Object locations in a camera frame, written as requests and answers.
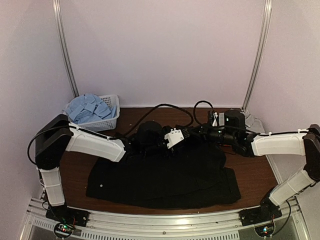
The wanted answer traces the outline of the black long sleeve shirt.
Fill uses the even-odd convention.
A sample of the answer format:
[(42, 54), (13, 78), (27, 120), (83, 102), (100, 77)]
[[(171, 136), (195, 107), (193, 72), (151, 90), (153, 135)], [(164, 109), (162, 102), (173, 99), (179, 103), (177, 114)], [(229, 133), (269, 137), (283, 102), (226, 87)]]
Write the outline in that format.
[(214, 143), (188, 142), (175, 155), (132, 156), (120, 162), (99, 158), (85, 195), (152, 209), (199, 209), (241, 199), (236, 175)]

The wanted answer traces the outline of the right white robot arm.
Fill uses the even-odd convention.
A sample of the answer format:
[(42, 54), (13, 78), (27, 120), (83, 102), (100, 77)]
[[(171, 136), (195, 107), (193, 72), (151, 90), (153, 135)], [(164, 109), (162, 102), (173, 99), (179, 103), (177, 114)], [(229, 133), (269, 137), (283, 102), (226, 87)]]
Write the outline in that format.
[[(195, 110), (196, 118), (201, 122), (207, 122), (207, 113), (209, 108), (197, 107)], [(245, 122), (249, 124), (249, 129), (254, 132), (265, 132), (263, 123), (260, 119), (251, 115), (248, 111), (244, 113)], [(231, 210), (245, 207), (252, 207), (257, 205), (260, 197), (263, 196), (267, 187), (272, 187), (277, 181), (278, 184), (284, 182), (288, 177), (293, 175), (296, 171), (305, 165), (306, 159), (299, 155), (267, 155), (256, 158), (244, 158), (239, 155), (228, 155), (227, 166), (234, 168), (237, 176), (239, 189), (242, 194), (242, 199), (231, 206), (217, 206), (212, 207), (213, 211)], [(258, 174), (258, 167), (261, 167), (265, 172)], [(302, 211), (307, 214), (307, 210), (311, 211), (320, 209), (320, 183), (314, 187), (305, 189), (300, 195), (296, 195), (299, 206)]]

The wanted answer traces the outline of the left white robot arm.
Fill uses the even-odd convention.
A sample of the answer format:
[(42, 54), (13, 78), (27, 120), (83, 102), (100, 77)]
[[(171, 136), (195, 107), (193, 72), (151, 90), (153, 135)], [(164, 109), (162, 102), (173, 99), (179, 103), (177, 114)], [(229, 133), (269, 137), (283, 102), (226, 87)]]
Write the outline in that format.
[(60, 162), (65, 152), (77, 152), (99, 157), (113, 163), (141, 159), (166, 151), (186, 139), (181, 129), (172, 129), (164, 136), (162, 127), (148, 121), (142, 139), (135, 133), (130, 137), (106, 136), (71, 123), (66, 115), (59, 114), (31, 140), (35, 143), (35, 160), (44, 183), (52, 213), (61, 222), (72, 218), (67, 207), (60, 175)]

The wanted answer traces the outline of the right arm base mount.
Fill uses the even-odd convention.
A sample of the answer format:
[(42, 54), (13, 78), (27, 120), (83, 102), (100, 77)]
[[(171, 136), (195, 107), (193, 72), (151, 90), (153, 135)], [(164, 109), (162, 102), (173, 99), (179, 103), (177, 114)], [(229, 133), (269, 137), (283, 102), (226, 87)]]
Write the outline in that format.
[(276, 233), (275, 219), (282, 217), (278, 205), (274, 205), (269, 199), (271, 188), (260, 201), (260, 205), (254, 208), (241, 210), (239, 219), (243, 227), (254, 225), (255, 233), (262, 238), (273, 237)]

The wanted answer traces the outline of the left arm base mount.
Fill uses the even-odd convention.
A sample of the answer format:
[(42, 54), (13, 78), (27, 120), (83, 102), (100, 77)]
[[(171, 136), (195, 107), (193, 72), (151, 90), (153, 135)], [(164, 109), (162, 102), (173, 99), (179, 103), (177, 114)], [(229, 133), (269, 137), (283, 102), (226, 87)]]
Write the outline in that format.
[(86, 210), (70, 208), (68, 206), (52, 206), (48, 203), (46, 218), (56, 221), (53, 233), (58, 239), (69, 238), (77, 227), (86, 227), (89, 212)]

